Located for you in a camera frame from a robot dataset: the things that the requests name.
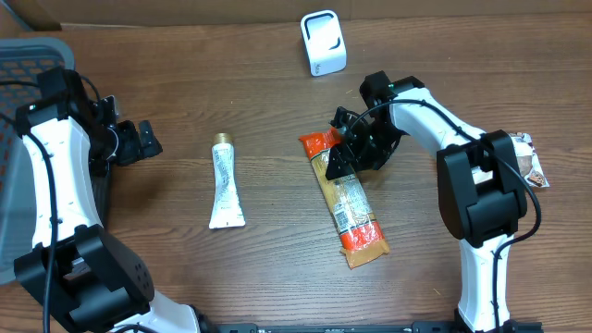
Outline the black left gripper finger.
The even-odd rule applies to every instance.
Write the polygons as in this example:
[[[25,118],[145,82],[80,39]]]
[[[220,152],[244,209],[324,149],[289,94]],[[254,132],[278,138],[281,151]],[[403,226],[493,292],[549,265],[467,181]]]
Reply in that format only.
[[[148,120],[139,123],[139,137],[142,158],[151,158],[163,152],[161,143],[156,139],[153,128]]]
[[[139,160],[141,154],[140,137],[130,120],[117,124],[116,163],[118,166],[128,166]]]

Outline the red orange pasta package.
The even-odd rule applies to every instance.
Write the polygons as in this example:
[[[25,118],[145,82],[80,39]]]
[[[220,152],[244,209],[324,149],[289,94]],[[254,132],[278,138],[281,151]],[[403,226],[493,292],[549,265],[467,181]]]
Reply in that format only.
[[[341,252],[354,269],[390,252],[389,244],[371,208],[361,182],[350,174],[326,177],[330,149],[340,143],[337,132],[315,132],[300,137],[341,241]]]

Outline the white tube gold cap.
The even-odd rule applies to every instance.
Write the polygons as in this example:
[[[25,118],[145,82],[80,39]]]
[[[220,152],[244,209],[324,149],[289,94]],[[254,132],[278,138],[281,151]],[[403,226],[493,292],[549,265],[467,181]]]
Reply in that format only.
[[[246,225],[235,180],[235,149],[228,133],[213,139],[215,198],[209,228],[241,228]]]

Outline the beige plastic pouch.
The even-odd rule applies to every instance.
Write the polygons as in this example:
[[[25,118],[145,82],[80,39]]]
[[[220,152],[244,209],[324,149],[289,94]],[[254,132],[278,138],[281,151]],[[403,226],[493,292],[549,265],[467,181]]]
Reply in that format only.
[[[532,137],[523,132],[510,133],[510,137],[522,177],[531,187],[548,188]]]

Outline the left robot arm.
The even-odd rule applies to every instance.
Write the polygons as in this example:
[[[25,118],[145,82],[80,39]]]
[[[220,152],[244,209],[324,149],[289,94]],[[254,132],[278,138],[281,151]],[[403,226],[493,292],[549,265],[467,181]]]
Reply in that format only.
[[[109,234],[96,202],[112,166],[160,154],[151,124],[120,120],[78,72],[38,75],[39,100],[21,106],[15,130],[31,159],[36,228],[32,249],[14,262],[43,319],[69,332],[208,332],[194,307],[158,292],[143,260]]]

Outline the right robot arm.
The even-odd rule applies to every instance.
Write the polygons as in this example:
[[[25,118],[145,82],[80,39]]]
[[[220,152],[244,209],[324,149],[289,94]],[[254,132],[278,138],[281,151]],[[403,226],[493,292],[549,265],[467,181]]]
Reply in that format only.
[[[454,116],[416,77],[392,81],[368,75],[359,89],[366,110],[338,107],[330,124],[340,141],[329,153],[328,179],[380,169],[403,136],[414,138],[437,164],[438,208],[461,250],[462,291],[452,332],[540,332],[539,323],[510,317],[506,277],[515,233],[527,207],[541,213],[522,177],[511,136],[485,132]]]

